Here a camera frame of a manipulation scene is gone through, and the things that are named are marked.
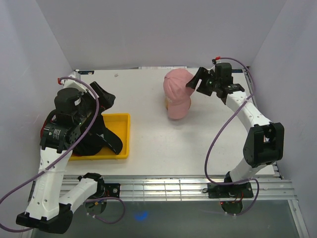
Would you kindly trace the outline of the pink baseball cap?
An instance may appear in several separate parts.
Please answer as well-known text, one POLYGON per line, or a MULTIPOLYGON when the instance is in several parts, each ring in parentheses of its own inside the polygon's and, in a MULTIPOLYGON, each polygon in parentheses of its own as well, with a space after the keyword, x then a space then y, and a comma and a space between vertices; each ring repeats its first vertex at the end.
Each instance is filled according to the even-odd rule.
POLYGON ((194 89, 187 88, 186 84, 193 77, 193 74, 184 68, 173 69, 165 75, 163 90, 169 100, 167 115, 170 119, 179 120, 187 115, 194 89))

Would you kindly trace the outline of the black cap gold logo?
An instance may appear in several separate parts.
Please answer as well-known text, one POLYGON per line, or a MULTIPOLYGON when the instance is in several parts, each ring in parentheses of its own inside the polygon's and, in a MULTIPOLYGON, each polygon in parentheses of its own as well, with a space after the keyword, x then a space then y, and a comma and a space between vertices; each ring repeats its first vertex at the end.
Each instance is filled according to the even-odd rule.
POLYGON ((76 156, 94 156, 104 147, 118 155, 123 148, 121 139, 109 130, 102 115, 98 115, 85 137, 73 149, 76 156))

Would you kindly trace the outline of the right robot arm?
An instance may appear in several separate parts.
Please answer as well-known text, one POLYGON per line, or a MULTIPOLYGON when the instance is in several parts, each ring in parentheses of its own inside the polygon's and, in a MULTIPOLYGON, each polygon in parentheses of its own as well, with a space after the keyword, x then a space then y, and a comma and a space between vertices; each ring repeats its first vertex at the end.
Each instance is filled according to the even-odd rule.
POLYGON ((214 62, 211 69, 199 67, 186 86, 207 96, 216 93, 248 133, 243 159, 223 182, 210 181, 204 192, 209 198, 252 198, 252 177, 283 157, 284 126, 273 123, 256 108, 243 86, 233 82, 232 66, 227 62, 214 62))

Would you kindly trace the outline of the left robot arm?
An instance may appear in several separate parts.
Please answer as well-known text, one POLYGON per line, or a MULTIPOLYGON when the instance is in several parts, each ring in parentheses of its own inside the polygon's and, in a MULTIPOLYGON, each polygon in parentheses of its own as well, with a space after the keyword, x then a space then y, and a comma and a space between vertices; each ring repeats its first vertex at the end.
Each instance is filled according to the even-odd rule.
POLYGON ((121 139, 106 127, 102 116, 113 106, 115 96, 96 82, 90 86, 92 93, 77 83, 58 91, 55 108, 41 130, 40 176, 26 211, 16 218, 18 225, 63 234, 74 212, 85 200, 105 195, 104 180, 97 173, 80 176, 77 186, 66 195, 60 195, 65 168, 72 154, 93 156, 105 147, 119 154, 123 148, 121 139))

